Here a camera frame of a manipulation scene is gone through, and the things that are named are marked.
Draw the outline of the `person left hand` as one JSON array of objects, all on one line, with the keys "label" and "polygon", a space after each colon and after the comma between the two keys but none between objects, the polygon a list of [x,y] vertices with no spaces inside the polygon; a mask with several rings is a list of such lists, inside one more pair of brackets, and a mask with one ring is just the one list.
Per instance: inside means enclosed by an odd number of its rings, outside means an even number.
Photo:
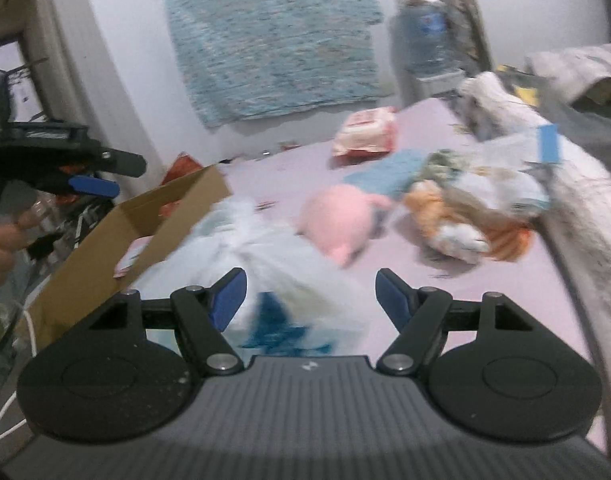
[{"label": "person left hand", "polygon": [[40,222],[40,214],[28,209],[15,221],[0,224],[0,286],[14,269],[18,252],[29,245],[29,231]]}]

